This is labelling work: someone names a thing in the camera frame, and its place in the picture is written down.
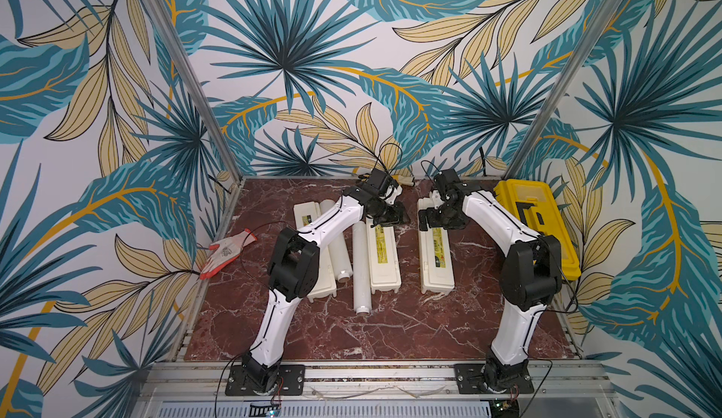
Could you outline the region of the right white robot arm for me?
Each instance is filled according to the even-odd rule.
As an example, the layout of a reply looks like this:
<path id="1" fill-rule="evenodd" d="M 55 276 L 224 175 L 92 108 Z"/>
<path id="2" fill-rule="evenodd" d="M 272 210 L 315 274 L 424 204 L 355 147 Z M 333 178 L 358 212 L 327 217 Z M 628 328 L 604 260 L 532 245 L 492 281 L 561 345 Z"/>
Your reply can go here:
<path id="1" fill-rule="evenodd" d="M 484 368 L 500 377 L 520 374 L 539 319 L 561 290 L 561 244 L 524 224 L 492 192 L 462 180 L 453 169 L 440 171 L 432 182 L 434 205 L 419 211 L 419 228 L 459 230 L 474 222 L 505 256 L 499 279 L 504 311 Z"/>

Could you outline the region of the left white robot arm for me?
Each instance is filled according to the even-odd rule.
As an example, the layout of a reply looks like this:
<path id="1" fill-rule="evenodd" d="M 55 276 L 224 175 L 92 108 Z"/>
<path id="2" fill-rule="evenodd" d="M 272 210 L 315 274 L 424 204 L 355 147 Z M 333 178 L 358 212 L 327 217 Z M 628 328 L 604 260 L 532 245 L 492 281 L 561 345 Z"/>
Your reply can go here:
<path id="1" fill-rule="evenodd" d="M 268 269 L 269 301 L 258 335 L 242 356 L 243 365 L 262 370 L 279 365 L 296 309 L 318 282 L 322 250 L 367 219 L 375 226 L 401 224 L 406 217 L 398 201 L 401 194 L 398 181 L 375 168 L 345 188 L 331 209 L 310 224 L 278 234 Z"/>

